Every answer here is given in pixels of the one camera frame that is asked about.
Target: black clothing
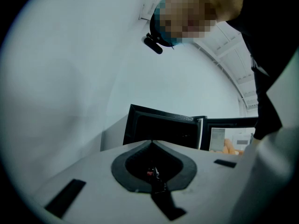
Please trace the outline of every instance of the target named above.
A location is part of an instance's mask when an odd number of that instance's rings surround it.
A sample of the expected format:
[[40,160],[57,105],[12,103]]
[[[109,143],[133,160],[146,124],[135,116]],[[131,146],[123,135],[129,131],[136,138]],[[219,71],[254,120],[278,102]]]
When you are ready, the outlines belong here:
[[299,42],[295,23],[297,0],[244,0],[240,15],[227,23],[242,33],[245,44],[268,75],[253,68],[258,100],[258,121],[254,137],[262,139],[281,127],[280,119],[266,91],[290,61]]

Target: white ceiling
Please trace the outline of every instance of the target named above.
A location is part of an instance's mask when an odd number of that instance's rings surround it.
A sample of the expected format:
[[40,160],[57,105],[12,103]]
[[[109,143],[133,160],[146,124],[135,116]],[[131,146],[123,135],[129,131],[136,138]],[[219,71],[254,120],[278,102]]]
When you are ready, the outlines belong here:
[[[150,20],[160,0],[145,0],[140,17]],[[211,58],[234,84],[248,110],[257,108],[250,53],[239,31],[218,23],[205,38],[194,39],[198,49]]]

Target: person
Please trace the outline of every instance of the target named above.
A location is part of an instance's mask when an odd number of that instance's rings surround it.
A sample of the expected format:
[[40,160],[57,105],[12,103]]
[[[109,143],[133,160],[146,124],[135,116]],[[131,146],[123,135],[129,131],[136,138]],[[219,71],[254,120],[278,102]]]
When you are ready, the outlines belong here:
[[253,143],[281,126],[266,91],[281,74],[299,41],[293,25],[297,0],[161,0],[150,23],[157,42],[170,46],[201,38],[218,22],[240,31],[254,58],[258,120]]

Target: black slot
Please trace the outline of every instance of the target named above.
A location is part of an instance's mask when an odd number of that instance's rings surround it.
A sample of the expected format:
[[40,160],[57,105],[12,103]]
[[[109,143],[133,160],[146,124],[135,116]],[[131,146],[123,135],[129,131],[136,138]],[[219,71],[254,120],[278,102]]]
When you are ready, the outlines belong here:
[[214,163],[217,163],[217,164],[220,164],[220,165],[223,165],[226,167],[230,167],[230,168],[234,168],[237,164],[235,162],[225,161],[225,160],[221,160],[221,159],[215,160]]
[[158,193],[152,192],[151,198],[158,206],[158,208],[160,208],[160,210],[171,221],[186,214],[185,210],[183,210],[182,208],[177,208],[175,206],[169,190],[166,190],[164,192],[158,192]]
[[86,182],[84,181],[73,179],[48,205],[45,206],[45,209],[56,217],[62,218],[85,184]]

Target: white surface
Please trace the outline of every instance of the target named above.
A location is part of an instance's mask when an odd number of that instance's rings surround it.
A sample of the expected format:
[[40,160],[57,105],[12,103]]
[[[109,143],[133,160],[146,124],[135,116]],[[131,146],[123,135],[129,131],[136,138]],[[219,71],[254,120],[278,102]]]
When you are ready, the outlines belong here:
[[31,0],[18,16],[1,51],[2,151],[26,193],[100,150],[142,1]]
[[186,116],[239,117],[238,93],[227,77],[190,44],[156,54],[136,34],[107,108],[103,150],[122,144],[131,104]]
[[[170,222],[152,201],[150,194],[128,192],[112,176],[111,164],[123,152],[143,141],[124,145],[119,148],[88,156],[44,184],[35,194],[34,199],[42,206],[46,205],[73,178],[86,182],[77,198],[67,210],[63,220],[73,224],[101,223],[168,223]],[[190,216],[189,211],[195,206],[211,200],[221,183],[226,181],[235,168],[227,168],[213,163],[216,159],[238,161],[240,156],[213,154],[207,151],[182,147],[171,143],[162,144],[192,158],[197,165],[197,173],[190,185],[182,191],[172,192],[174,202],[184,208],[188,215],[176,221],[183,221]],[[236,187],[236,194],[242,185]]]
[[299,49],[267,91],[282,126],[299,126]]

